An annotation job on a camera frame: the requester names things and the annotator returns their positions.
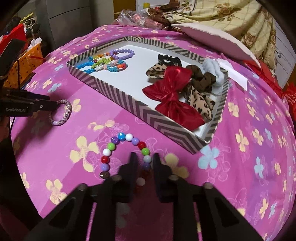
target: purple beaded bracelet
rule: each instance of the purple beaded bracelet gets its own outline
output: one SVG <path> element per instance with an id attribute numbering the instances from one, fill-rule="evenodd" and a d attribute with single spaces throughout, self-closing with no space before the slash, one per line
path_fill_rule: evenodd
<path id="1" fill-rule="evenodd" d="M 111 142 L 107 144 L 107 148 L 103 150 L 103 156 L 101 157 L 101 170 L 100 177 L 103 179 L 107 179 L 110 177 L 110 173 L 108 172 L 110 170 L 110 166 L 108 163 L 110 162 L 109 156 L 111 156 L 112 151 L 116 149 L 116 145 L 120 143 L 120 141 L 128 141 L 131 142 L 134 146 L 138 146 L 138 148 L 141 150 L 143 154 L 143 169 L 145 171 L 149 171 L 151 168 L 151 161 L 152 158 L 150 156 L 150 150 L 146 147 L 146 143 L 140 141 L 138 138 L 133 137 L 131 133 L 124 134 L 120 132 L 117 137 L 112 137 Z"/>
<path id="2" fill-rule="evenodd" d="M 126 56 L 118 57 L 117 54 L 119 53 L 129 53 L 129 54 Z M 115 49 L 115 50 L 111 50 L 109 54 L 115 60 L 126 60 L 128 58 L 133 57 L 135 55 L 135 52 L 130 49 Z"/>

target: orange plastic basket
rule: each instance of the orange plastic basket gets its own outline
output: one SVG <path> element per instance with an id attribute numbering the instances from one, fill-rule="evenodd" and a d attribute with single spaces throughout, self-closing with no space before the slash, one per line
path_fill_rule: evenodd
<path id="1" fill-rule="evenodd" d="M 44 62 L 40 44 L 37 44 L 20 58 L 20 84 L 28 77 L 34 69 Z M 9 71 L 8 79 L 4 82 L 5 87 L 18 88 L 17 83 L 17 61 Z"/>

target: pink floral bedsheet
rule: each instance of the pink floral bedsheet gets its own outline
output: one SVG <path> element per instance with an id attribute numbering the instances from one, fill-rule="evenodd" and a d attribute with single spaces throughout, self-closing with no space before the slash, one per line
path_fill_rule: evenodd
<path id="1" fill-rule="evenodd" d="M 176 32 L 107 25 L 76 38 L 47 56 L 26 89 L 68 99 L 73 112 L 63 126 L 51 126 L 48 113 L 16 118 L 12 140 L 17 164 L 27 191 L 42 217 L 79 183 L 95 185 L 100 157 L 110 137 L 130 132 L 145 141 L 152 154 L 188 182 L 213 183 L 251 223 L 264 240 L 271 241 L 288 218 L 295 198 L 294 127 L 286 100 L 281 100 L 256 74 L 229 60 L 248 78 L 243 92 L 230 80 L 227 104 L 212 142 L 196 155 L 168 139 L 122 107 L 71 76 L 66 62 L 77 54 L 127 35 L 153 38 L 208 58 L 221 56 Z M 63 115 L 60 108 L 56 118 Z M 111 174 L 141 154 L 122 144 L 112 154 Z M 146 180 L 130 204 L 119 204 L 118 241 L 172 240 L 171 204 L 157 201 L 153 177 Z"/>

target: person's hand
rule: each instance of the person's hand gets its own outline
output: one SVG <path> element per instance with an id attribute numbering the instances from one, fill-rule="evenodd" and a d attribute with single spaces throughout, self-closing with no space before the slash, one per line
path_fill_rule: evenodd
<path id="1" fill-rule="evenodd" d="M 9 136 L 9 128 L 8 123 L 10 122 L 10 118 L 7 116 L 2 116 L 0 120 L 0 142 L 6 139 Z"/>

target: chevron pattern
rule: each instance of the chevron pattern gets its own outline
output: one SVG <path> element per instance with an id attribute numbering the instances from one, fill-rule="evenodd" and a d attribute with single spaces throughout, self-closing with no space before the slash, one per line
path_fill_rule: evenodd
<path id="1" fill-rule="evenodd" d="M 71 59 L 69 62 L 67 62 L 69 72 L 71 73 L 71 75 L 80 79 L 82 82 L 97 90 L 101 94 L 105 95 L 106 97 L 120 105 L 122 108 L 128 110 L 141 120 L 145 121 L 147 124 L 151 125 L 152 127 L 166 135 L 174 142 L 178 143 L 180 146 L 182 146 L 192 154 L 195 154 L 201 148 L 209 144 L 217 129 L 218 121 L 220 120 L 225 107 L 229 88 L 228 72 L 221 68 L 221 71 L 224 73 L 224 83 L 221 99 L 218 103 L 217 112 L 213 117 L 213 120 L 210 123 L 208 123 L 205 138 L 201 139 L 200 137 L 196 136 L 193 132 L 185 129 L 181 125 L 177 124 L 176 122 L 164 116 L 163 114 L 157 112 L 156 110 L 151 109 L 149 106 L 142 103 L 141 101 L 137 101 L 132 96 L 115 88 L 114 86 L 109 85 L 108 83 L 98 78 L 95 78 L 94 76 L 88 75 L 74 67 L 75 64 L 79 63 L 80 61 L 88 58 L 93 54 L 96 54 L 98 51 L 123 41 L 133 41 L 153 45 L 184 55 L 185 57 L 196 60 L 199 63 L 203 63 L 204 61 L 204 58 L 199 56 L 198 54 L 182 49 L 178 46 L 170 45 L 168 43 L 160 42 L 153 39 L 126 36 L 117 40 L 109 41 L 107 43 L 104 43 L 103 45 L 96 46 L 92 49 L 83 52 L 74 59 Z"/>

